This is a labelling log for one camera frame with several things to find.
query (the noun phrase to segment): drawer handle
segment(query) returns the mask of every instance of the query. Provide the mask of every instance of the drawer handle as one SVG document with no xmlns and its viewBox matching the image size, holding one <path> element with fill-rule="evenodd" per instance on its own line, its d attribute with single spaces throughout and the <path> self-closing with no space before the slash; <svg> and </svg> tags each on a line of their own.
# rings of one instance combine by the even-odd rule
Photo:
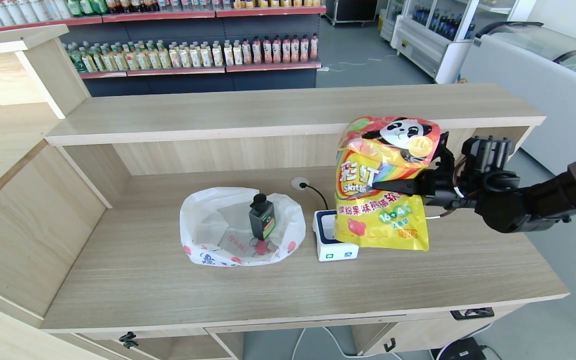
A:
<svg viewBox="0 0 576 360">
<path fill-rule="evenodd" d="M 390 338 L 390 345 L 388 344 L 388 342 L 383 344 L 383 350 L 385 350 L 386 353 L 390 353 L 391 350 L 395 349 L 396 346 L 397 346 L 397 342 L 395 341 L 395 338 L 391 337 Z"/>
<path fill-rule="evenodd" d="M 495 316 L 492 307 L 480 307 L 478 309 L 468 309 L 463 313 L 460 310 L 450 312 L 456 321 L 469 321 L 471 319 L 491 318 Z"/>
<path fill-rule="evenodd" d="M 136 337 L 137 335 L 135 335 L 134 332 L 128 331 L 126 332 L 126 335 L 122 335 L 121 337 L 119 337 L 119 342 L 122 342 L 123 347 L 125 347 L 126 349 L 130 349 L 131 347 L 138 347 L 139 344 L 137 344 L 137 341 L 134 340 Z"/>
</svg>

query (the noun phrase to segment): white plastic bag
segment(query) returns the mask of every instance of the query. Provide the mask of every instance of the white plastic bag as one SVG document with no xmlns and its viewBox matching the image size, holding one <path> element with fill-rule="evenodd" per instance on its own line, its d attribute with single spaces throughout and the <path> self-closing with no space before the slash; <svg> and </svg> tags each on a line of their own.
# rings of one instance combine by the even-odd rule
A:
<svg viewBox="0 0 576 360">
<path fill-rule="evenodd" d="M 306 237 L 302 207 L 285 194 L 270 194 L 276 225 L 267 241 L 252 235 L 250 204 L 259 191 L 246 187 L 211 187 L 188 196 L 181 205 L 183 250 L 195 264 L 213 267 L 279 262 Z"/>
</svg>

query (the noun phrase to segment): panda illustration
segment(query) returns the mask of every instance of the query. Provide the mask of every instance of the panda illustration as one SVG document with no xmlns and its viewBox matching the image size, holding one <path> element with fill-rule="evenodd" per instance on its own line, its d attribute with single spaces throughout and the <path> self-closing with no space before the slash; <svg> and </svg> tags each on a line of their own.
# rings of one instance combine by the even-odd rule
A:
<svg viewBox="0 0 576 360">
<path fill-rule="evenodd" d="M 423 137 L 430 134 L 433 127 L 422 125 L 416 120 L 400 117 L 380 130 L 366 132 L 361 135 L 363 139 L 376 140 L 400 150 L 401 156 L 409 163 L 423 162 L 426 157 L 413 156 L 410 151 L 410 140 L 414 137 Z"/>
</svg>

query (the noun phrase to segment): candy bag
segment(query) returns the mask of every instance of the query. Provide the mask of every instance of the candy bag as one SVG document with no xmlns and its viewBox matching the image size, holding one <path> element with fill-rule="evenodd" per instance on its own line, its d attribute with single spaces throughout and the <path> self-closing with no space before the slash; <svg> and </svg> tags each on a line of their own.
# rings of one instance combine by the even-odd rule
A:
<svg viewBox="0 0 576 360">
<path fill-rule="evenodd" d="M 361 248 L 427 251 L 421 196 L 372 189 L 414 178 L 432 161 L 441 131 L 420 118 L 364 117 L 346 128 L 336 154 L 334 237 Z"/>
</svg>

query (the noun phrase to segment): red shelf edge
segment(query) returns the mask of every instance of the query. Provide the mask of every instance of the red shelf edge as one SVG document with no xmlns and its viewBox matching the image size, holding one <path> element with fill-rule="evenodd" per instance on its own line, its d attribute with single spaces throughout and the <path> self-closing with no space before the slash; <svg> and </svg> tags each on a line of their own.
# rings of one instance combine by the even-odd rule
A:
<svg viewBox="0 0 576 360">
<path fill-rule="evenodd" d="M 74 27 L 75 25 L 88 25 L 88 24 L 101 24 L 101 16 L 83 16 L 75 18 L 66 18 L 61 20 L 50 20 L 34 23 L 25 23 L 23 25 L 12 25 L 6 27 L 0 27 L 0 32 L 5 32 L 6 30 L 18 30 L 18 29 L 28 29 L 28 28 L 38 28 L 47 27 L 49 25 L 59 25 L 64 24 L 69 27 Z"/>
<path fill-rule="evenodd" d="M 319 69 L 321 67 L 322 62 L 320 61 L 309 61 L 307 63 L 238 64 L 226 66 L 226 73 L 243 73 L 245 71 Z"/>
<path fill-rule="evenodd" d="M 217 18 L 233 18 L 242 16 L 267 15 L 304 15 L 325 14 L 326 6 L 298 6 L 298 7 L 255 7 L 252 9 L 218 9 Z"/>
<path fill-rule="evenodd" d="M 103 23 L 122 23 L 124 21 L 146 21 L 167 19 L 203 19 L 214 18 L 214 11 L 173 11 L 173 12 L 148 12 L 148 13 L 122 13 L 102 15 Z"/>
<path fill-rule="evenodd" d="M 82 79 L 125 78 L 126 71 L 80 72 L 79 77 Z"/>
<path fill-rule="evenodd" d="M 198 67 L 198 68 L 167 68 L 156 70 L 126 71 L 127 76 L 157 76 L 157 75 L 190 75 L 190 74 L 223 74 L 224 67 Z"/>
</svg>

